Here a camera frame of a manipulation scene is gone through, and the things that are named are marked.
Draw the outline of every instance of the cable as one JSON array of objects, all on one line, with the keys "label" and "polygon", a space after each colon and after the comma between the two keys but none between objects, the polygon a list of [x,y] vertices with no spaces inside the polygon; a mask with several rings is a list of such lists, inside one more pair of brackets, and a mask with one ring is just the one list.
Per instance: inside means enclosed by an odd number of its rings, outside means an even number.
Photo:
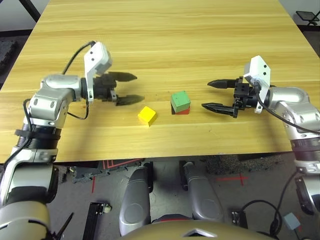
[{"label": "cable", "polygon": [[[280,195],[280,199],[279,199],[279,203],[278,203],[278,206],[277,206],[277,208],[276,208],[276,210],[279,212],[280,211],[280,207],[281,207],[281,204],[282,204],[282,201],[283,201],[283,199],[284,199],[284,196],[285,196],[285,192],[286,192],[286,190],[287,190],[287,188],[288,188],[288,186],[289,186],[289,184],[290,184],[290,182],[292,181],[292,179],[295,177],[295,175],[297,174],[298,172],[297,171],[295,171],[290,177],[289,177],[289,179],[286,181],[286,183],[285,183],[285,185],[284,185],[284,187],[283,187],[283,189],[282,189],[282,192],[281,192],[281,195]],[[279,232],[280,232],[280,230],[281,230],[281,225],[279,224],[278,225],[278,220],[277,220],[277,214],[276,214],[276,212],[274,213],[274,218],[273,218],[273,221],[272,221],[272,223],[271,223],[271,225],[270,225],[270,234],[271,235],[278,235],[279,234]]]},{"label": "cable", "polygon": [[95,45],[96,42],[95,41],[90,41],[88,43],[86,43],[85,45],[81,46],[74,54],[73,56],[70,58],[69,62],[67,63],[67,65],[65,66],[64,70],[62,71],[62,74],[65,75],[66,72],[68,71],[70,65],[72,64],[72,62],[75,60],[76,56],[86,47],[88,46],[93,46]]},{"label": "cable", "polygon": [[269,233],[266,233],[266,232],[259,232],[261,234],[264,234],[264,235],[268,235],[269,237],[272,237],[272,238],[276,238],[277,239],[277,235],[279,234],[281,228],[282,228],[282,225],[283,225],[283,220],[282,220],[282,216],[280,214],[280,207],[281,207],[281,204],[282,204],[282,201],[284,199],[284,195],[285,195],[285,192],[289,186],[289,183],[292,181],[292,179],[295,177],[295,175],[297,174],[298,172],[295,171],[290,177],[289,179],[286,181],[283,189],[282,189],[282,192],[281,192],[281,195],[280,195],[280,199],[279,199],[279,203],[278,203],[278,206],[275,207],[272,203],[266,201],[266,200],[253,200],[253,201],[250,201],[248,202],[246,205],[244,205],[242,208],[241,208],[241,211],[244,211],[245,208],[247,208],[248,206],[250,206],[251,204],[255,204],[255,203],[265,203],[265,204],[268,204],[270,205],[271,207],[273,207],[273,209],[275,210],[275,213],[274,213],[274,218],[273,218],[273,221],[270,225],[270,228],[269,228]]},{"label": "cable", "polygon": [[67,218],[67,220],[65,221],[65,223],[63,224],[63,226],[61,227],[60,231],[55,235],[55,239],[56,240],[60,240],[61,239],[61,237],[64,234],[64,231],[66,230],[66,228],[68,227],[73,215],[74,215],[74,213],[72,212],[70,214],[70,216]]},{"label": "cable", "polygon": [[[74,54],[73,56],[70,58],[69,62],[67,63],[67,65],[65,66],[64,70],[62,71],[62,74],[66,74],[66,72],[68,71],[70,65],[72,64],[72,62],[74,61],[74,59],[76,58],[76,56],[84,49],[86,48],[87,46],[91,46],[93,47],[93,45],[95,45],[96,42],[95,41],[90,41],[88,43],[86,43],[85,45],[81,46]],[[71,112],[68,112],[68,114],[76,119],[79,119],[79,120],[85,120],[87,119],[88,115],[89,115],[89,101],[88,101],[88,98],[86,97],[85,99],[85,116],[84,117],[80,117],[80,116],[77,116],[77,115],[74,115],[73,113]]]},{"label": "cable", "polygon": [[[281,214],[280,214],[279,210],[276,208],[275,205],[273,205],[272,203],[270,203],[270,202],[268,202],[268,201],[266,201],[266,200],[258,199],[258,200],[250,201],[250,202],[248,202],[246,205],[244,205],[244,206],[241,208],[240,211],[243,212],[248,206],[250,206],[250,205],[252,205],[252,204],[255,204],[255,203],[265,203],[265,204],[270,205],[270,206],[275,210],[276,216],[278,216],[278,218],[279,218],[279,228],[281,229],[283,220],[282,220],[282,217],[281,217]],[[269,233],[266,233],[266,232],[262,232],[262,231],[260,231],[259,233],[261,233],[261,234],[263,234],[263,235],[267,235],[267,236],[272,237],[272,238],[277,238],[277,235],[274,235],[274,234],[272,234],[271,232],[270,232],[270,234],[269,234]]]},{"label": "cable", "polygon": [[[23,101],[23,111],[24,111],[24,115],[25,115],[25,118],[26,118],[26,121],[28,122],[28,127],[29,127],[29,131],[32,132],[32,125],[31,125],[31,120],[30,120],[30,115],[27,111],[27,102],[29,102],[31,99],[28,98],[28,99],[25,99]],[[23,144],[4,162],[4,169],[6,169],[8,163],[14,159],[21,151],[22,149],[24,149],[28,143],[29,143],[29,137],[26,137]]]},{"label": "cable", "polygon": [[261,98],[260,98],[260,96],[259,96],[260,88],[261,88],[260,85],[259,85],[259,83],[258,83],[258,82],[255,82],[254,84],[255,84],[255,85],[254,85],[254,90],[255,90],[255,94],[256,94],[256,99],[258,100],[259,104],[260,104],[268,113],[270,113],[271,115],[273,115],[273,116],[276,117],[277,119],[280,119],[281,121],[285,122],[286,124],[288,124],[288,125],[290,125],[290,126],[292,126],[292,127],[295,127],[295,128],[297,128],[297,129],[300,129],[300,130],[305,131],[305,132],[309,132],[309,133],[312,133],[312,134],[320,135],[320,132],[318,132],[318,131],[313,131],[313,130],[311,130],[311,129],[307,129],[307,128],[304,128],[304,127],[302,127],[302,126],[296,125],[296,124],[294,124],[294,123],[292,123],[292,122],[284,119],[283,117],[279,116],[278,114],[274,113],[271,109],[269,109],[269,108],[262,102],[262,100],[261,100]]},{"label": "cable", "polygon": [[297,238],[298,240],[300,240],[300,237],[299,237],[299,235],[298,235],[298,233],[297,233],[297,230],[294,229],[293,231],[294,231],[294,233],[295,233],[295,235],[296,235],[296,238]]},{"label": "cable", "polygon": [[72,114],[71,112],[68,112],[68,114],[76,119],[80,119],[80,120],[85,120],[87,119],[88,115],[89,115],[89,101],[88,99],[86,98],[85,99],[85,116],[84,117],[80,117],[80,116],[77,116],[77,115],[74,115]]}]

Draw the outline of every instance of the red tape marking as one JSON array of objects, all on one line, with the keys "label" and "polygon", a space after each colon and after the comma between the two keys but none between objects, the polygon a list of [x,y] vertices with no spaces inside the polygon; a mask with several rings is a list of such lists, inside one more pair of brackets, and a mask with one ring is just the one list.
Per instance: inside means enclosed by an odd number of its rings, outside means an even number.
[{"label": "red tape marking", "polygon": [[245,185],[245,184],[244,184],[244,180],[245,180],[245,179],[248,179],[248,178],[249,178],[248,176],[242,176],[242,174],[239,173],[239,176],[217,177],[215,180],[218,181],[218,182],[219,182],[219,181],[222,182],[222,181],[240,180],[241,186],[244,186],[244,185]]},{"label": "red tape marking", "polygon": [[92,179],[92,191],[91,191],[92,194],[95,191],[95,183],[96,183],[96,177],[94,176],[93,179]]},{"label": "red tape marking", "polygon": [[114,160],[107,160],[106,161],[106,167],[108,169],[109,168],[114,168],[114,167],[118,167],[118,166],[121,166],[121,165],[133,163],[133,162],[136,162],[136,161],[139,161],[139,160],[142,160],[142,159],[143,158],[135,158],[135,159],[131,159],[131,160],[128,160],[128,161],[125,161],[125,162],[122,162],[122,163],[118,163],[118,164],[114,164]]},{"label": "red tape marking", "polygon": [[[296,218],[299,220],[299,222],[300,222],[300,216],[299,215],[297,215],[296,216]],[[299,231],[299,233],[301,233],[302,232],[302,226],[301,226],[301,222],[300,222],[300,226],[298,226],[298,231]]]}]

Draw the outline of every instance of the wood grain tabletop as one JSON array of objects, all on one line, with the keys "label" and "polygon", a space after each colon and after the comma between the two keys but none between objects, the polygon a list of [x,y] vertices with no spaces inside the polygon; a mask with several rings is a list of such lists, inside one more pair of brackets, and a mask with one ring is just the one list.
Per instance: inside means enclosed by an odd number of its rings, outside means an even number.
[{"label": "wood grain tabletop", "polygon": [[[283,124],[266,111],[247,109],[234,119],[201,107],[230,106],[233,89],[207,83],[243,75],[256,55],[270,66],[271,84],[302,88],[320,107],[319,57],[277,0],[51,0],[0,92],[0,162],[17,143],[23,100],[91,40],[111,52],[110,71],[137,76],[119,82],[117,94],[144,101],[95,100],[88,119],[68,116],[57,162],[290,151]],[[84,76],[85,52],[69,74]],[[171,114],[171,94],[179,91],[191,100],[189,115]],[[144,106],[157,112],[151,127],[137,117]],[[69,107],[85,110],[85,101]]]}]

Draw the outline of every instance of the wall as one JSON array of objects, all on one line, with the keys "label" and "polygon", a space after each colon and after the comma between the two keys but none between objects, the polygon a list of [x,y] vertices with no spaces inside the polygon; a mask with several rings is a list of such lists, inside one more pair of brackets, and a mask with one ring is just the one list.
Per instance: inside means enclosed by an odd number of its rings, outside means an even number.
[{"label": "wall", "polygon": [[[37,10],[42,13],[49,0],[31,0]],[[306,25],[296,11],[308,11],[316,14],[320,10],[320,0],[279,0],[294,22]],[[0,32],[33,29],[35,21],[18,0],[0,0]]]},{"label": "wall", "polygon": [[320,11],[320,0],[279,0],[279,2],[297,25],[307,25],[309,22],[301,20],[296,11],[313,12],[314,14]]},{"label": "wall", "polygon": [[[42,13],[49,0],[31,0]],[[36,22],[18,0],[0,0],[0,32],[33,29]]]}]

